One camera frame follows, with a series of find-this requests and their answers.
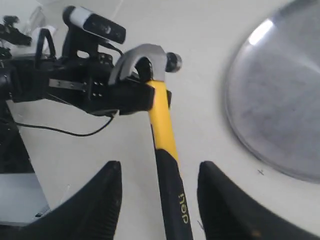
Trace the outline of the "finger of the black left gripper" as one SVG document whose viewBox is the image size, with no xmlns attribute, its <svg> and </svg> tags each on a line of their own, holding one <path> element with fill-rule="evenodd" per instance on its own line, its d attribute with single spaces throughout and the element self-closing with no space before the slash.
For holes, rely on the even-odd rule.
<svg viewBox="0 0 320 240">
<path fill-rule="evenodd" d="M 172 92 L 167 90 L 166 91 L 166 96 L 167 96 L 167 104 L 168 104 L 168 108 L 171 108 L 171 100 L 172 100 Z"/>
</svg>

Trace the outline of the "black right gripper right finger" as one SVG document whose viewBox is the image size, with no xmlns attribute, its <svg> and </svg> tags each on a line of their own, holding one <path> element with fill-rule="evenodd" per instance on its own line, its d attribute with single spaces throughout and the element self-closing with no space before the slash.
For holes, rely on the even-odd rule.
<svg viewBox="0 0 320 240">
<path fill-rule="evenodd" d="M 207 240 L 318 240 L 246 194 L 212 161 L 199 165 L 197 202 Z"/>
</svg>

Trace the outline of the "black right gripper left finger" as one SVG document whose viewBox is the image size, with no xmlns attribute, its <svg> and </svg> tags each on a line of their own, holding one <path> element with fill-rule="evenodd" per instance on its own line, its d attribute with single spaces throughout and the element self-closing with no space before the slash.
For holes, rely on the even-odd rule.
<svg viewBox="0 0 320 240">
<path fill-rule="evenodd" d="M 122 204 L 122 167 L 107 162 L 63 204 L 22 227 L 8 229 L 2 240 L 113 240 Z"/>
</svg>

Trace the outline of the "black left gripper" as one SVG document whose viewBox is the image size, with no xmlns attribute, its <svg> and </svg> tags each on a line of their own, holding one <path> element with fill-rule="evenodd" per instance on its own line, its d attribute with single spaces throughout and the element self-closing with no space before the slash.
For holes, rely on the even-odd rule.
<svg viewBox="0 0 320 240">
<path fill-rule="evenodd" d="M 43 99 L 76 107 L 93 116 L 131 115 L 152 108 L 155 89 L 133 74 L 109 84 L 111 55 L 98 50 L 101 37 L 69 35 L 57 57 L 53 37 L 41 34 L 34 54 L 9 59 L 9 99 Z"/>
</svg>

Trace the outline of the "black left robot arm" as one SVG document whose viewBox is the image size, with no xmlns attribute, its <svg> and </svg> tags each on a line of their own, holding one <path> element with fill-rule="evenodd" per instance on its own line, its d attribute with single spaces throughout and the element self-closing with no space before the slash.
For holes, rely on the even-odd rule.
<svg viewBox="0 0 320 240">
<path fill-rule="evenodd" d="M 0 63 L 0 98 L 15 103 L 48 99 L 74 106 L 93 116 L 149 111 L 156 90 L 151 81 L 182 66 L 181 57 L 155 44 L 141 44 L 121 53 L 118 61 L 98 51 L 122 44 L 126 29 L 85 8 L 69 6 L 61 57 L 49 30 L 40 30 L 34 54 Z"/>
</svg>

